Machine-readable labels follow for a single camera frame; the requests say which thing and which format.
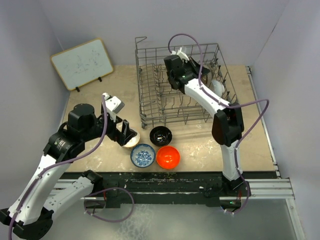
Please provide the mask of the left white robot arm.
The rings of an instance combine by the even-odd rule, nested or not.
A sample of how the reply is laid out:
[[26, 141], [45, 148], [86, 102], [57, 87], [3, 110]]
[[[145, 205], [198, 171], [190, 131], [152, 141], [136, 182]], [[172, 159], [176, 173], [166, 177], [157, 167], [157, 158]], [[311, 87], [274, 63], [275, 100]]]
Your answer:
[[105, 137], [122, 147], [137, 135], [127, 120], [117, 116], [123, 107], [122, 102], [103, 100], [100, 116], [87, 103], [77, 104], [68, 113], [67, 121], [49, 138], [22, 194], [13, 205], [0, 211], [1, 223], [8, 226], [8, 239], [16, 235], [23, 240], [39, 240], [54, 220], [78, 199], [104, 192], [103, 177], [87, 170], [70, 187], [49, 197], [67, 168], [92, 154]]

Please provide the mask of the white ceramic bowl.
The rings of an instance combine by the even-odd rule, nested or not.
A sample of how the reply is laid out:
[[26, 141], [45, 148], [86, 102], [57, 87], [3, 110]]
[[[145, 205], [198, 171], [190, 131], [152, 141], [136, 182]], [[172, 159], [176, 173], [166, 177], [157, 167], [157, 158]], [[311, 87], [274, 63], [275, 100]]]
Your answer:
[[211, 84], [213, 86], [213, 92], [221, 98], [223, 96], [223, 93], [225, 92], [224, 85], [220, 81], [215, 79], [211, 81]]

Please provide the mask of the brown rimmed cream bowl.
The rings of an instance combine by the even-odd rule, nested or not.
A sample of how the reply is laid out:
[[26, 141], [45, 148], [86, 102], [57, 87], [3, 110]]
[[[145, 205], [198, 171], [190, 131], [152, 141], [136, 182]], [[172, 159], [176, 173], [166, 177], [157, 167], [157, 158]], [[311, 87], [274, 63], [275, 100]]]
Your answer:
[[212, 79], [213, 79], [212, 68], [208, 65], [204, 65], [202, 67], [202, 75], [201, 75], [202, 83], [209, 88], [211, 85]]

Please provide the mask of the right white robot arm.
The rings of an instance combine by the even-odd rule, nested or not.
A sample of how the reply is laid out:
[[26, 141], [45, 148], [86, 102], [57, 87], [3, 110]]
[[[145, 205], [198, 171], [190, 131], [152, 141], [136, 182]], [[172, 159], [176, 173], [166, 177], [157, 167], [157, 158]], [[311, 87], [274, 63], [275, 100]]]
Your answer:
[[164, 58], [167, 79], [171, 88], [193, 98], [213, 118], [211, 134], [220, 145], [222, 153], [222, 190], [228, 196], [235, 195], [243, 186], [250, 195], [249, 183], [243, 177], [240, 157], [237, 152], [244, 121], [239, 104], [231, 104], [208, 88], [202, 78], [213, 71], [202, 67], [191, 57], [182, 59], [176, 54]]

